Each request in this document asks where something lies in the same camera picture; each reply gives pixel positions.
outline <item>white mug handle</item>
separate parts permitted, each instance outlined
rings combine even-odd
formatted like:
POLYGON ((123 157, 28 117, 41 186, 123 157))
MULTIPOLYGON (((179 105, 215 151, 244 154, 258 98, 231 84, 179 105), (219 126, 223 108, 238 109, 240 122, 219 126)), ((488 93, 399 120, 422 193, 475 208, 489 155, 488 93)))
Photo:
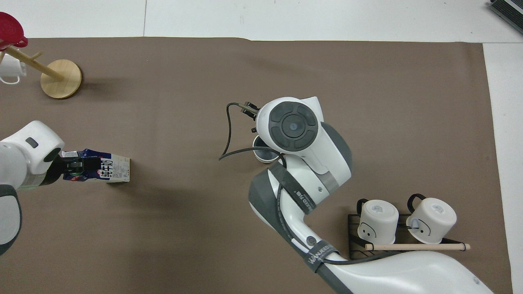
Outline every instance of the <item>white mug handle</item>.
POLYGON ((7 84, 7 85, 16 85, 16 84, 20 83, 20 76, 18 76, 17 78, 18 78, 18 80, 16 82, 10 83, 10 82, 4 81, 4 79, 0 76, 0 81, 4 82, 4 84, 7 84))

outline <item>white robotic arm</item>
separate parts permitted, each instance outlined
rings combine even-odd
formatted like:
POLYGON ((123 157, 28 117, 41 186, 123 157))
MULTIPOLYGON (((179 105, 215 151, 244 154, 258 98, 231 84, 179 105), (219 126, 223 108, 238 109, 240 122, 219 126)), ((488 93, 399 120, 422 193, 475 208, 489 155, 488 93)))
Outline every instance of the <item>white robotic arm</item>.
POLYGON ((40 121, 0 141, 0 255, 14 243, 22 214, 17 189, 42 183, 64 142, 40 121))
POLYGON ((341 257, 303 217, 351 177, 349 147, 323 121, 316 97, 273 100, 254 118, 260 138, 285 161, 253 179, 249 203, 337 293, 492 293, 459 262, 436 252, 341 257))

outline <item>velcro strap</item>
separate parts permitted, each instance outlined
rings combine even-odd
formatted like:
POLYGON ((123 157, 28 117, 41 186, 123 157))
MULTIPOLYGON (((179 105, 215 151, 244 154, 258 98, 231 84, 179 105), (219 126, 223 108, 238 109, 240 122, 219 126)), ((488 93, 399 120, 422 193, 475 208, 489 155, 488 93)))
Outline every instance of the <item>velcro strap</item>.
POLYGON ((281 164, 277 162, 271 165, 269 170, 305 214, 311 213, 316 208, 309 194, 281 164))
POLYGON ((307 266, 313 271, 316 272, 320 265, 323 263, 323 259, 327 257, 330 253, 338 252, 336 248, 330 245, 326 241, 319 241, 314 247, 312 247, 307 255, 303 258, 307 266))

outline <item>white floor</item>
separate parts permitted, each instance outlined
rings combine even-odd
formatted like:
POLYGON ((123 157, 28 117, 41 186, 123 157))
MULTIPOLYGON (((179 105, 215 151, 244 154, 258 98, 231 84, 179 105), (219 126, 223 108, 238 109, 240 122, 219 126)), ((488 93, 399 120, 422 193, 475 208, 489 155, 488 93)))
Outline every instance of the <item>white floor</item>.
POLYGON ((28 38, 484 43, 514 293, 523 294, 523 35, 487 0, 2 0, 28 38))

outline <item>brown table mat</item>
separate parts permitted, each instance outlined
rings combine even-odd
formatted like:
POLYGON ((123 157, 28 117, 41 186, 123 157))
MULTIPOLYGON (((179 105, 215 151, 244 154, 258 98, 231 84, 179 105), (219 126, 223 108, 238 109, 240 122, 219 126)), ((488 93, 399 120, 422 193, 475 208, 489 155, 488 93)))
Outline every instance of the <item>brown table mat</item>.
MULTIPOLYGON (((19 193, 22 231, 0 257, 2 293, 324 293, 329 286, 251 211, 266 168, 222 162, 225 105, 318 96, 345 138, 353 177, 306 218, 347 256, 360 198, 407 212, 413 193, 450 204, 446 252, 495 293, 511 292, 492 114, 481 44, 252 42, 243 39, 31 39, 48 64, 70 59, 78 93, 47 97, 39 73, 0 84, 0 137, 41 120, 66 143, 131 158, 127 184, 74 183, 19 193)), ((230 150, 254 122, 232 109, 230 150)))

